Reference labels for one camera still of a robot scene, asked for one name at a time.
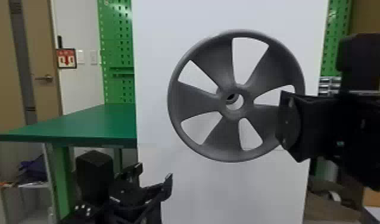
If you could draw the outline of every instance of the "wheel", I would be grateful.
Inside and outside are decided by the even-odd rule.
[[[235,82],[232,61],[234,38],[257,39],[268,44],[268,49],[250,78],[243,85]],[[189,61],[193,61],[218,86],[211,94],[178,81]],[[239,162],[252,160],[275,149],[278,108],[256,105],[254,99],[281,86],[292,85],[296,94],[304,94],[304,78],[291,52],[279,41],[250,30],[231,30],[204,39],[193,46],[178,62],[170,79],[168,111],[172,125],[182,141],[196,153],[216,161]],[[244,103],[237,110],[226,107],[228,99],[241,95]],[[202,144],[193,141],[181,123],[191,117],[218,111],[222,118]],[[246,118],[261,136],[263,143],[255,149],[243,150],[238,123]]]

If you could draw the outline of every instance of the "table top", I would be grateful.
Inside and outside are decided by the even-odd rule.
[[[134,104],[106,104],[0,133],[0,141],[135,148]]]

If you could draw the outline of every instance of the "light switch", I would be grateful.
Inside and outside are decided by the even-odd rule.
[[[84,50],[77,50],[76,51],[76,60],[78,64],[86,64],[85,61],[85,51]]]
[[[90,51],[90,63],[98,64],[98,53],[97,51]]]

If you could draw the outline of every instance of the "red sign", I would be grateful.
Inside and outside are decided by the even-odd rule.
[[[57,49],[58,68],[59,69],[76,69],[76,50],[75,49]]]

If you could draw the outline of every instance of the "green workbench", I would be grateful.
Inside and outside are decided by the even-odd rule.
[[[54,187],[52,196],[57,219],[74,206],[69,147],[114,149],[114,168],[122,169],[122,148],[136,148],[134,104],[106,104],[0,133],[0,141],[44,143],[46,167]]]

